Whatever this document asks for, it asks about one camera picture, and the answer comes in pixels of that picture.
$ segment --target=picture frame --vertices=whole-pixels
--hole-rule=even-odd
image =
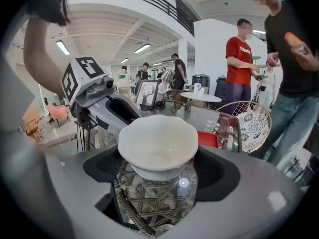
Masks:
[[[141,80],[136,103],[143,108],[153,107],[159,90],[159,80]]]

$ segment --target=ceiling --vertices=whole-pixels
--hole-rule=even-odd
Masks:
[[[59,27],[51,24],[48,29],[46,49],[63,70],[71,57],[93,56],[101,64],[142,65],[169,60],[178,53],[178,39],[170,33],[138,18],[107,11],[75,11],[69,13],[71,24]],[[23,63],[23,39],[27,22],[16,34],[12,46],[16,61]],[[71,55],[65,55],[56,45],[62,40]],[[134,53],[145,44],[150,48]],[[194,49],[188,48],[189,59],[195,57]]]
[[[252,22],[254,29],[264,31],[264,21],[269,14],[266,6],[253,0],[196,0],[207,18],[217,19],[236,25],[237,20],[245,18]]]

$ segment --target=white mug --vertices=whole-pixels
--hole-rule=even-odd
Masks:
[[[198,94],[200,90],[201,84],[200,83],[195,83],[194,84],[194,94]]]
[[[204,92],[205,92],[205,89],[204,88],[200,88],[198,94],[202,96],[202,95],[204,95]]]

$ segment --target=small round table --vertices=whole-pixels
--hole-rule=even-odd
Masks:
[[[194,94],[193,92],[183,92],[183,93],[180,93],[180,95],[185,98],[195,99],[195,100],[199,100],[203,102],[212,102],[212,103],[221,102],[220,98],[216,96],[208,95],[208,94],[199,95],[199,94]]]

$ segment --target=white shirt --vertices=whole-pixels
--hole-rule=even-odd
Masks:
[[[266,87],[266,91],[273,91],[274,86],[276,85],[276,76],[273,72],[265,72],[265,75],[268,76],[262,81],[262,86]]]

